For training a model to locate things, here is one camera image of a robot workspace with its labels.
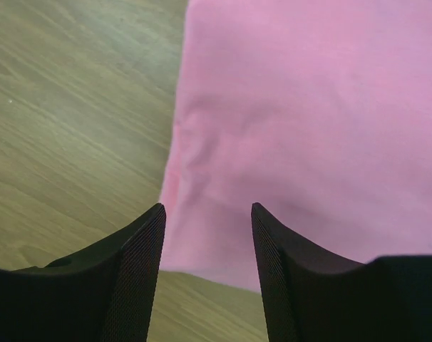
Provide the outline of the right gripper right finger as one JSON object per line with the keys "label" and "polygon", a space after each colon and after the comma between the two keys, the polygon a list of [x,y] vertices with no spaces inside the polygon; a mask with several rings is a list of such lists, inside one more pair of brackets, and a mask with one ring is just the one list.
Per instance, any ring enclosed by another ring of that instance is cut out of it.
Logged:
{"label": "right gripper right finger", "polygon": [[270,341],[432,341],[432,255],[368,264],[315,244],[253,204]]}

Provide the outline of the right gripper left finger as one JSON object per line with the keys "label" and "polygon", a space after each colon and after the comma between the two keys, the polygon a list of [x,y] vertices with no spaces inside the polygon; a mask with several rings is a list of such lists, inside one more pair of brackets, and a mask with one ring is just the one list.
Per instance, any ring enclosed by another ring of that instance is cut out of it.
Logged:
{"label": "right gripper left finger", "polygon": [[145,341],[165,223],[155,204],[44,267],[0,269],[0,341]]}

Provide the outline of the pink t shirt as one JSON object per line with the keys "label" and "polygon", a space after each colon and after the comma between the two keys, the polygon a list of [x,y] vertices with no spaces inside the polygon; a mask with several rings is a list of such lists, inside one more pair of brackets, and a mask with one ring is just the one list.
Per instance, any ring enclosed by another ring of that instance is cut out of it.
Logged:
{"label": "pink t shirt", "polygon": [[259,291],[251,207],[337,254],[432,254],[432,1],[190,1],[160,268]]}

